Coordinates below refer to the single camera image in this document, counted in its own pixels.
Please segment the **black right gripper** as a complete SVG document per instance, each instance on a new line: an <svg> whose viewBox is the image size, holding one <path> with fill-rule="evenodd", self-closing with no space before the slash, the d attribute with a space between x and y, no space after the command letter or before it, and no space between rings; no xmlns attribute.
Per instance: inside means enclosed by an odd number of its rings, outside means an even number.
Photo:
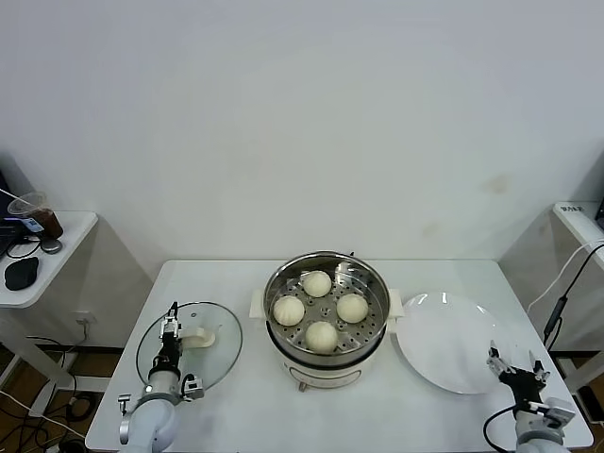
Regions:
<svg viewBox="0 0 604 453"><path fill-rule="evenodd" d="M528 352L532 371L511 367L500 355L494 341L490 341L487 365L500 382L507 385L514 398L513 411L535 411L542 404L541 391L546 386L550 372L546 371L540 357Z"/></svg>

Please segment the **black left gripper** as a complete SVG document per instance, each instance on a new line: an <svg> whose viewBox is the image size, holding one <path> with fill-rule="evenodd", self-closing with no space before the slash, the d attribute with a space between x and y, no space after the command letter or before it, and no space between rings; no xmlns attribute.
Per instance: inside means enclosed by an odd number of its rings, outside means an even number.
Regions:
<svg viewBox="0 0 604 453"><path fill-rule="evenodd" d="M152 361L150 375L157 372L170 372L180 377L179 361L182 353L180 323L178 322L178 303L174 301L160 323L159 338L162 346Z"/></svg>

